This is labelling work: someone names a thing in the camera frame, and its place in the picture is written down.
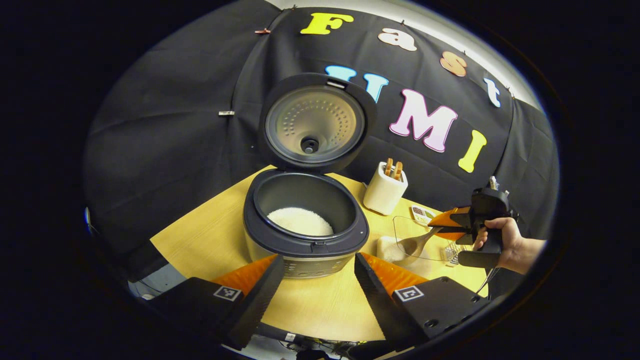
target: felt letter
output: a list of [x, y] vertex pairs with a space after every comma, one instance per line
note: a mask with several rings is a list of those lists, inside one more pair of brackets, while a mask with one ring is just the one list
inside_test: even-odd
[[355, 70], [349, 67], [337, 66], [337, 65], [327, 66], [324, 68], [324, 71], [326, 71], [327, 75], [336, 79], [344, 80], [344, 81], [349, 81], [349, 79], [351, 79], [352, 77], [356, 76], [356, 74], [358, 74]]
[[474, 164], [476, 163], [476, 159], [478, 159], [478, 154], [480, 154], [480, 150], [485, 145], [486, 138], [484, 135], [477, 130], [471, 131], [471, 145], [469, 145], [469, 149], [467, 149], [465, 157], [458, 161], [458, 166], [466, 172], [473, 172]]
[[486, 83], [486, 92], [489, 94], [489, 100], [496, 107], [500, 107], [500, 101], [498, 101], [498, 95], [500, 95], [500, 90], [495, 87], [495, 83], [492, 80], [484, 78], [484, 82]]
[[301, 34], [317, 34], [326, 35], [331, 33], [327, 30], [327, 26], [331, 26], [332, 29], [337, 29], [342, 26], [342, 21], [353, 22], [353, 16], [342, 15], [339, 13], [312, 13], [311, 23], [306, 29], [300, 30]]
[[364, 74], [363, 78], [367, 80], [367, 92], [378, 102], [382, 87], [389, 84], [389, 80], [376, 74]]
[[396, 29], [384, 28], [378, 34], [378, 39], [390, 45], [402, 47], [404, 50], [416, 51], [418, 48], [413, 44], [413, 36]]
[[389, 125], [391, 132], [408, 136], [410, 134], [409, 122], [413, 123], [413, 138], [422, 138], [427, 131], [431, 130], [429, 136], [425, 137], [423, 144], [437, 152], [444, 152], [444, 142], [453, 124], [453, 120], [458, 118], [458, 114], [452, 109], [441, 106], [428, 115], [427, 104], [424, 96], [411, 89], [402, 90], [404, 95], [404, 105], [398, 120]]
[[458, 76], [467, 75], [467, 71], [465, 70], [467, 62], [454, 53], [450, 53], [449, 51], [442, 53], [440, 64], [443, 68], [451, 71], [453, 74]]

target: hand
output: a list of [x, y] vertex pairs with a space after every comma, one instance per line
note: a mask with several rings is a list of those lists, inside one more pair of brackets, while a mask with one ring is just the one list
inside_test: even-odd
[[489, 229], [502, 229], [502, 254], [500, 254], [496, 267], [509, 268], [508, 265], [515, 258], [515, 254], [518, 253], [523, 242], [516, 221], [513, 218], [495, 218], [486, 220], [484, 225], [486, 227], [478, 231], [476, 242], [474, 242], [474, 250], [480, 249], [486, 242], [488, 236], [487, 227]]

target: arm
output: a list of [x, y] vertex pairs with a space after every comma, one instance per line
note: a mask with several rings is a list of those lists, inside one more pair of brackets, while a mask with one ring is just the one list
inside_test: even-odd
[[[490, 229], [502, 229], [502, 254], [497, 265], [499, 268], [526, 274], [546, 244], [545, 240], [522, 237], [518, 225], [512, 218], [487, 220], [484, 225]], [[487, 232], [484, 227], [478, 232], [474, 250], [481, 248], [486, 239]]]

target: utensil holder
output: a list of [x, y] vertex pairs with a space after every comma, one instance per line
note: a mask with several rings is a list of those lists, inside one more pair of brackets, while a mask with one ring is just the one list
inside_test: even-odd
[[387, 163], [384, 161], [378, 164], [378, 168], [373, 174], [367, 190], [364, 193], [364, 199], [362, 200], [362, 203], [367, 209], [381, 213], [382, 215], [389, 215], [394, 212], [406, 187], [409, 186], [404, 170], [400, 171], [400, 180], [396, 180], [393, 177], [385, 175], [386, 166]]

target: wooden table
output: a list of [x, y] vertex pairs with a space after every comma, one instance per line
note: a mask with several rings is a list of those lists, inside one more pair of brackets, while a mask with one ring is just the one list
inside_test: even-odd
[[[242, 211], [249, 185], [257, 174], [190, 211], [151, 239], [158, 251], [184, 277], [212, 280], [251, 262], [244, 240]], [[362, 206], [364, 184], [337, 174], [329, 176], [349, 189], [367, 217], [370, 233], [362, 252], [376, 255], [378, 238], [395, 236], [394, 217], [412, 217], [410, 206], [414, 202], [401, 199], [393, 214], [383, 216]], [[431, 248], [443, 244], [447, 242], [436, 237], [428, 242]], [[433, 253], [437, 249], [429, 251], [429, 256], [435, 258], [437, 254]], [[296, 334], [327, 340], [384, 340], [353, 273], [353, 263], [352, 258], [339, 273], [327, 277], [284, 279], [262, 322]], [[418, 259], [408, 268], [427, 279], [448, 276], [472, 291], [476, 291], [486, 277], [484, 269], [461, 265], [449, 267], [445, 261]], [[480, 292], [482, 296], [486, 294], [486, 288]]]

